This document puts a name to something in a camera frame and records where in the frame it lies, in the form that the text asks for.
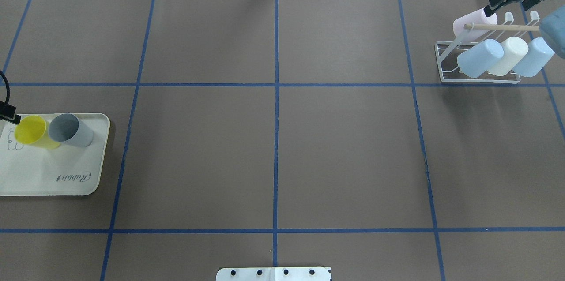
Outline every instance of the yellow cup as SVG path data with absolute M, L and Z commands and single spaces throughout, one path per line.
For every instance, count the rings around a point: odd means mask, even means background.
M 40 116 L 26 116 L 14 130 L 16 141 L 25 146 L 36 146 L 44 149 L 54 149 L 61 143 L 49 138 L 47 129 L 49 122 Z

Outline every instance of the white tray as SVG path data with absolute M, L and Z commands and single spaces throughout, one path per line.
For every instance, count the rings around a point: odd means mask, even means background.
M 38 114 L 51 122 L 59 114 Z M 101 113 L 76 114 L 94 132 L 90 146 L 61 144 L 47 150 L 14 139 L 15 125 L 0 121 L 0 196 L 83 196 L 100 183 L 109 119 Z

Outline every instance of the drying rack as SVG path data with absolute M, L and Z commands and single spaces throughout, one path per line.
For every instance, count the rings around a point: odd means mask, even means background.
M 526 32 L 539 32 L 539 14 L 536 11 L 530 12 L 530 20 L 526 25 L 513 25 L 514 16 L 511 12 L 506 12 L 503 24 L 465 24 L 464 30 L 456 37 L 454 41 L 437 41 L 435 44 L 437 69 L 440 73 L 442 82 L 478 82 L 492 84 L 517 84 L 521 81 L 520 75 L 510 71 L 505 76 L 495 76 L 485 72 L 477 78 L 470 78 L 461 72 L 457 64 L 457 57 L 466 50 L 472 48 L 476 44 L 494 38 L 498 41 L 505 32 L 514 32 L 513 36 L 521 37 Z M 488 30 L 479 42 L 466 42 L 467 36 L 472 30 Z

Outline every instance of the white cup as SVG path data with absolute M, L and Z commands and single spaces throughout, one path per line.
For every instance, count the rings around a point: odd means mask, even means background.
M 57 116 L 49 124 L 49 138 L 69 146 L 90 146 L 94 133 L 83 121 L 72 113 Z
M 520 76 L 533 77 L 549 62 L 555 52 L 542 37 L 534 38 L 528 47 L 528 54 L 512 70 Z
M 465 24 L 490 24 L 496 25 L 498 23 L 498 16 L 496 13 L 491 16 L 486 16 L 484 10 L 481 8 L 480 10 L 476 10 L 468 15 L 461 16 L 460 18 L 456 19 L 453 22 L 453 33 L 456 37 L 463 32 L 463 26 Z M 481 37 L 483 34 L 487 33 L 488 30 L 472 30 L 463 42 L 472 42 L 477 40 L 477 38 Z
M 504 50 L 500 43 L 489 38 L 462 52 L 457 57 L 457 64 L 465 75 L 477 78 L 494 66 L 503 56 Z
M 489 73 L 494 76 L 505 76 L 508 74 L 529 50 L 528 44 L 519 37 L 509 37 L 501 45 L 504 48 L 504 56 L 489 69 Z

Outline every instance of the wooden dowel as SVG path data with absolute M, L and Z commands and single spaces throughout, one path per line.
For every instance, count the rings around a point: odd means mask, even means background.
M 537 25 L 490 25 L 490 24 L 465 24 L 465 30 L 515 30 L 516 32 L 539 32 Z

